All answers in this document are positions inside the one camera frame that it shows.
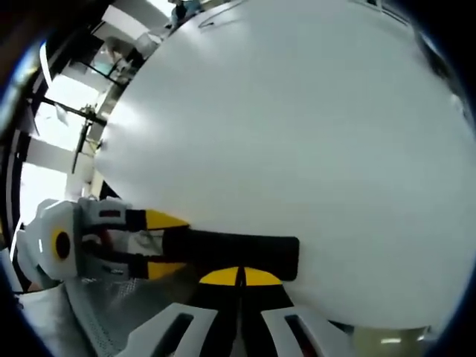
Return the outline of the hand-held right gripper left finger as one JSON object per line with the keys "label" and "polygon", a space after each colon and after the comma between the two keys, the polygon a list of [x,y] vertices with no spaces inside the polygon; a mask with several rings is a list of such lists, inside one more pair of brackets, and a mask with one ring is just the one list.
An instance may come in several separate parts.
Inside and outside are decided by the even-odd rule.
{"label": "hand-held right gripper left finger", "polygon": [[134,329],[123,356],[229,356],[237,334],[240,268],[205,275],[186,303]]}

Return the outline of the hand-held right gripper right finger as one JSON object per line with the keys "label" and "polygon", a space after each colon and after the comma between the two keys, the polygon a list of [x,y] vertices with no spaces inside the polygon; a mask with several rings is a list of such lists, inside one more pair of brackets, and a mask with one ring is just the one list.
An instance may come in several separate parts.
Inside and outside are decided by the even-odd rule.
{"label": "hand-held right gripper right finger", "polygon": [[245,267],[242,337],[249,356],[353,356],[350,337],[316,311],[293,303],[273,274]]}

